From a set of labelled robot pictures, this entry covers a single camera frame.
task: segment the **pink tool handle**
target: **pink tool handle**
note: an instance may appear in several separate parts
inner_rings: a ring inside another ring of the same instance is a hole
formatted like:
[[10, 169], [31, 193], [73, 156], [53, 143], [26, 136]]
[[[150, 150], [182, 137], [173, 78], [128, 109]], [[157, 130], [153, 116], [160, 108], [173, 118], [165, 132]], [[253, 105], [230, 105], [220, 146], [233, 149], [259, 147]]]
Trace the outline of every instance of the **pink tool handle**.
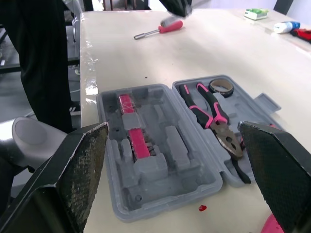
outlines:
[[175, 23], [173, 23], [172, 25], [168, 26], [168, 27], [162, 27], [162, 26], [159, 26], [159, 30], [160, 30], [160, 33], [169, 33], [169, 32], [172, 32], [172, 31], [176, 31], [178, 29], [181, 29], [183, 26], [183, 21], [179, 20], [179, 21], [176, 21]]

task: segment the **red tool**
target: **red tool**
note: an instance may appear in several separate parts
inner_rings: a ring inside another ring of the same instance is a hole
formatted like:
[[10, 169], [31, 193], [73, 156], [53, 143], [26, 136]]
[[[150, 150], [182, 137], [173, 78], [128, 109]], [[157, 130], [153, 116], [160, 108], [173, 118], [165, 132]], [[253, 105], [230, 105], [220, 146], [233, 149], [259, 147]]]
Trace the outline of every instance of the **red tool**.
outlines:
[[298, 28], [298, 29], [292, 30], [290, 34], [292, 34], [293, 36], [297, 36], [311, 43], [311, 30]]
[[[134, 113], [131, 97], [127, 94], [119, 96], [121, 112], [123, 114]], [[132, 129], [128, 132], [136, 159], [143, 159], [150, 156], [144, 135], [141, 129]]]
[[148, 32], [148, 33], [142, 33], [142, 34], [139, 34], [139, 35], [135, 35], [134, 39], [138, 40], [138, 39], [141, 39], [141, 38], [143, 38], [143, 37], [145, 37], [147, 35], [151, 35], [153, 33], [169, 33], [169, 32], [181, 29], [182, 26], [183, 26], [183, 21], [179, 20], [179, 21], [176, 21], [175, 23], [171, 24], [168, 27], [159, 26], [159, 28], [157, 30], [154, 30], [154, 31], [151, 31], [151, 32]]

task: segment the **tape roll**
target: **tape roll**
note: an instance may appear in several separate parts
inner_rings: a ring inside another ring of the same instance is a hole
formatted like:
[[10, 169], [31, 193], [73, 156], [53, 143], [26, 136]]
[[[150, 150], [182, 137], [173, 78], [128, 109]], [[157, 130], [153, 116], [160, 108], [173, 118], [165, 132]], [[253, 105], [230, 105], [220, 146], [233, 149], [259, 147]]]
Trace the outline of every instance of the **tape roll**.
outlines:
[[227, 79], [214, 79], [209, 83], [208, 88], [210, 92], [218, 92], [225, 98], [232, 96], [234, 90], [232, 83]]

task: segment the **person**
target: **person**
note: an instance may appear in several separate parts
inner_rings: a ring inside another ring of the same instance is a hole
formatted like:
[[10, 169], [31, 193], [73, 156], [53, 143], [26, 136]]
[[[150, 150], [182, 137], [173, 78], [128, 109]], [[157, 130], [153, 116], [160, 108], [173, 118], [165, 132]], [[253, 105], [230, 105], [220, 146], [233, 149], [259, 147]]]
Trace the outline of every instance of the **person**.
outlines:
[[19, 54], [21, 81], [37, 119], [73, 131], [61, 0], [0, 0], [0, 23]]

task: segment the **red object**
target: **red object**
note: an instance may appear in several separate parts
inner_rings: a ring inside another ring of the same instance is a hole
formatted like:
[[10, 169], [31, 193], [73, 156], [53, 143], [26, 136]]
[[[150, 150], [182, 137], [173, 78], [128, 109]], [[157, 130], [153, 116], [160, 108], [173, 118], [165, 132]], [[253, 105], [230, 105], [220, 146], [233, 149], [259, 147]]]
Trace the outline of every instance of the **red object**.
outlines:
[[179, 21], [176, 21], [175, 23], [172, 23], [170, 26], [166, 28], [159, 26], [158, 29], [160, 30], [160, 33], [169, 33], [169, 32], [181, 29], [182, 27], [183, 27], [183, 21], [179, 20]]
[[204, 210], [206, 210], [207, 209], [207, 206], [206, 205], [201, 205], [200, 207], [199, 207], [199, 211], [204, 211]]
[[276, 218], [271, 214], [266, 223], [264, 224], [261, 233], [284, 233], [280, 225], [277, 223]]
[[[122, 114], [134, 113], [135, 109], [132, 105], [132, 99], [129, 95], [119, 96], [119, 102], [121, 105]], [[132, 129], [128, 132], [132, 146], [134, 149], [134, 155], [137, 159], [143, 159], [150, 156], [149, 150], [147, 148], [144, 135], [141, 129]]]
[[294, 29], [291, 31], [291, 34], [311, 43], [311, 30]]

